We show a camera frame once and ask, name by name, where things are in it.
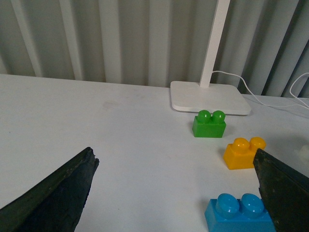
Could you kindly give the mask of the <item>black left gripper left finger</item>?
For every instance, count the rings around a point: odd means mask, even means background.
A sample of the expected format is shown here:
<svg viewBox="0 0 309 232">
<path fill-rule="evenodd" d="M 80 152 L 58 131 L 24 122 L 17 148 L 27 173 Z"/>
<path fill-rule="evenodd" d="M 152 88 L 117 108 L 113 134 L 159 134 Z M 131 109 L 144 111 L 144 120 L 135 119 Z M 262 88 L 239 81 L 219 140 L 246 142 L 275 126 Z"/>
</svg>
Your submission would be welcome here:
<svg viewBox="0 0 309 232">
<path fill-rule="evenodd" d="M 99 165 L 85 148 L 0 210 L 2 232 L 73 232 Z"/>
</svg>

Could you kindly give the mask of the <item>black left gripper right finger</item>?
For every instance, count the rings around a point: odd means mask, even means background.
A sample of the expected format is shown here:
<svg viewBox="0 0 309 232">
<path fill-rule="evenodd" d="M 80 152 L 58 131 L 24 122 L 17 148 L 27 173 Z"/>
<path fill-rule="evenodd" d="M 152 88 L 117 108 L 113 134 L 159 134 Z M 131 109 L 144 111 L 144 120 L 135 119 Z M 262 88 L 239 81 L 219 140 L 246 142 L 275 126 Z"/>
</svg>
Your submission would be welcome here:
<svg viewBox="0 0 309 232">
<path fill-rule="evenodd" d="M 309 230 L 309 178 L 257 149 L 253 159 L 259 192 L 277 232 Z"/>
</svg>

